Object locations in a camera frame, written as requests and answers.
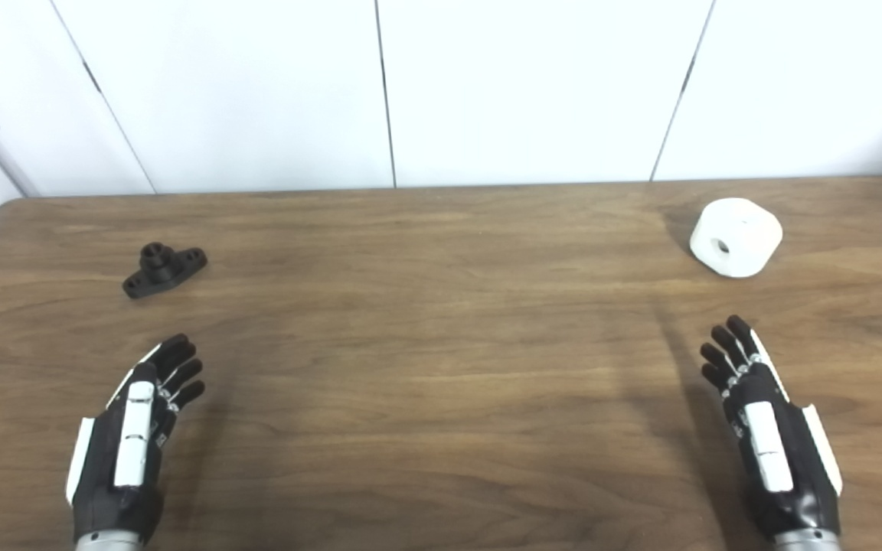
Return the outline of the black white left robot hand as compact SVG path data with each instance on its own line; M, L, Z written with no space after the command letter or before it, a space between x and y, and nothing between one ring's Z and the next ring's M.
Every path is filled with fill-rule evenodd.
M156 345L127 372L97 416L81 419L64 497L77 550L143 550L161 522L162 449L199 398L203 363L185 334Z

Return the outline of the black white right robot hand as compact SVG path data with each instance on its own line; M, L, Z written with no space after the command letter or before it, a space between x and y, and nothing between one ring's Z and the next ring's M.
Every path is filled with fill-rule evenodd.
M746 505L775 550L839 550L842 471L818 409L791 401L762 339L730 316L701 345L701 374L737 440Z

